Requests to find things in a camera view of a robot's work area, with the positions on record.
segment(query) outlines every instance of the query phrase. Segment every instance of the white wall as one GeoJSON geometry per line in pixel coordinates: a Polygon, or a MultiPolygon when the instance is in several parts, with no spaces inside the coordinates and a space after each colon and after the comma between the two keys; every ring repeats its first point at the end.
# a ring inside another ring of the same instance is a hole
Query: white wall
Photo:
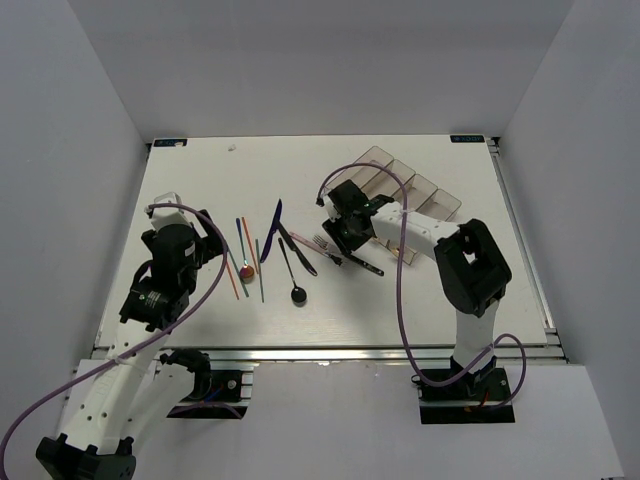
{"type": "Polygon", "coordinates": [[[573,0],[70,3],[150,140],[499,135],[573,0]]]}
{"type": "Polygon", "coordinates": [[[639,132],[640,4],[581,0],[506,130],[503,169],[629,478],[640,478],[639,132]]]}
{"type": "MultiPolygon", "coordinates": [[[[90,352],[144,144],[66,0],[9,0],[0,14],[0,432],[71,378],[90,352]]],[[[8,451],[40,478],[41,436],[61,400],[8,451]]]]}

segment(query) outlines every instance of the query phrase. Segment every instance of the white table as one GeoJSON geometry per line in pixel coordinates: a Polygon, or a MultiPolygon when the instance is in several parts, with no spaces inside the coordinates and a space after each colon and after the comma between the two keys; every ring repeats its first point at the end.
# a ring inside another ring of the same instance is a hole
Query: white table
{"type": "MultiPolygon", "coordinates": [[[[184,147],[152,148],[117,276],[104,311],[97,345],[109,346],[133,273],[150,258],[140,235],[150,228],[145,205],[175,191],[195,208],[206,208],[239,260],[235,218],[245,216],[251,235],[264,242],[281,198],[282,222],[307,238],[323,234],[326,213],[315,205],[320,183],[333,169],[352,163],[379,146],[462,200],[454,220],[483,220],[511,270],[513,280],[501,302],[496,334],[511,332],[526,344],[544,344],[543,317],[529,282],[492,159],[486,144],[452,144],[438,136],[309,136],[189,139],[184,147]]],[[[266,302],[257,279],[250,298],[236,300],[225,275],[211,299],[171,335],[168,346],[260,348],[309,346],[398,346],[395,315],[395,258],[375,245],[358,255],[385,270],[380,278],[331,261],[301,247],[318,277],[310,276],[290,255],[298,283],[309,294],[303,308],[292,305],[291,280],[277,243],[263,265],[266,302]]],[[[192,303],[212,281],[220,260],[199,275],[192,303]]],[[[414,345],[451,345],[455,312],[446,300],[435,263],[425,257],[405,268],[405,321],[414,345]]]]}

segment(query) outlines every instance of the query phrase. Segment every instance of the sticker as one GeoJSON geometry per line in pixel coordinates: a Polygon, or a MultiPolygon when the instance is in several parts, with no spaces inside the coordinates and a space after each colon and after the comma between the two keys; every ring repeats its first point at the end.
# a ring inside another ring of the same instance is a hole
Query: sticker
{"type": "Polygon", "coordinates": [[[186,147],[186,138],[161,138],[153,141],[154,147],[186,147]]]}
{"type": "Polygon", "coordinates": [[[449,135],[451,143],[484,143],[482,135],[449,135]]]}

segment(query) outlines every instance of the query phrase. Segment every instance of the clear plastic tray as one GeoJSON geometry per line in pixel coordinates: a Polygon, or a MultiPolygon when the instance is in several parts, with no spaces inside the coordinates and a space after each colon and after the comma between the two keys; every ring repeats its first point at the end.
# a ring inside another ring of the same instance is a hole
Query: clear plastic tray
{"type": "MultiPolygon", "coordinates": [[[[400,160],[394,159],[392,155],[380,147],[371,147],[354,163],[374,163],[387,167],[395,173],[404,182],[405,188],[407,189],[409,210],[414,210],[437,220],[448,221],[462,205],[462,202],[456,197],[438,188],[435,183],[430,182],[422,175],[416,174],[415,170],[400,160]]],[[[396,181],[385,172],[381,172],[375,168],[350,168],[343,171],[327,184],[325,194],[349,179],[369,198],[383,194],[393,197],[394,200],[402,203],[402,190],[398,188],[396,181]]],[[[384,245],[394,255],[398,255],[397,244],[380,241],[378,239],[373,240],[384,245]]],[[[411,265],[417,256],[418,252],[407,248],[404,252],[403,261],[411,265]]]]}
{"type": "MultiPolygon", "coordinates": [[[[353,163],[375,163],[382,167],[388,167],[393,162],[393,156],[382,150],[380,147],[371,147],[360,158],[353,163]]],[[[327,183],[325,187],[325,195],[335,187],[340,185],[345,180],[351,180],[355,183],[360,190],[362,190],[367,196],[369,195],[365,186],[373,180],[379,173],[384,173],[377,168],[349,168],[342,171],[337,177],[327,183]]]]}
{"type": "Polygon", "coordinates": [[[446,222],[456,214],[461,205],[462,202],[460,200],[439,188],[436,193],[420,207],[420,213],[446,222]]]}
{"type": "MultiPolygon", "coordinates": [[[[400,160],[393,160],[387,165],[387,168],[402,181],[405,187],[409,188],[408,184],[416,174],[414,169],[406,166],[400,160]]],[[[375,197],[376,195],[392,197],[398,190],[398,182],[391,178],[386,172],[378,172],[362,189],[369,198],[375,197]]]]}

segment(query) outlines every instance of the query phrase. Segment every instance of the white robotic arm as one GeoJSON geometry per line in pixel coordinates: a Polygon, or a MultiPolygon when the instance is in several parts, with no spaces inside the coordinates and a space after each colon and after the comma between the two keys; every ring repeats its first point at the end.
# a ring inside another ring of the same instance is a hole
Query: white robotic arm
{"type": "MultiPolygon", "coordinates": [[[[382,206],[371,217],[373,231],[377,238],[400,243],[402,224],[402,205],[398,202],[382,206]]],[[[436,261],[435,247],[440,240],[458,233],[460,227],[455,223],[443,222],[416,212],[407,213],[406,246],[423,253],[436,261]]],[[[499,302],[493,302],[480,318],[474,314],[456,310],[456,345],[453,359],[459,365],[468,365],[493,341],[493,326],[499,302]]],[[[470,372],[482,370],[491,361],[487,355],[474,365],[470,372]]]]}
{"type": "MultiPolygon", "coordinates": [[[[181,202],[170,193],[156,198],[155,203],[181,202]]],[[[206,211],[200,213],[208,216],[206,211]]],[[[161,357],[160,374],[135,398],[167,337],[126,359],[123,354],[177,321],[195,290],[197,270],[222,253],[215,232],[201,222],[208,233],[201,238],[181,210],[156,209],[149,212],[149,218],[153,230],[145,232],[142,240],[152,260],[134,275],[120,311],[116,340],[107,355],[116,365],[95,377],[60,436],[43,438],[36,451],[56,480],[130,478],[135,470],[134,451],[139,451],[151,429],[180,400],[201,400],[211,389],[209,358],[196,350],[176,350],[161,357]]]]}
{"type": "MultiPolygon", "coordinates": [[[[347,180],[318,203],[329,214],[323,228],[345,255],[372,237],[400,243],[404,212],[392,198],[368,199],[347,180]]],[[[457,225],[408,212],[405,246],[438,265],[444,293],[456,308],[452,367],[461,370],[493,343],[496,311],[511,271],[486,225],[478,220],[457,225]]],[[[490,364],[495,359],[487,355],[469,373],[481,376],[492,368],[490,364]]]]}

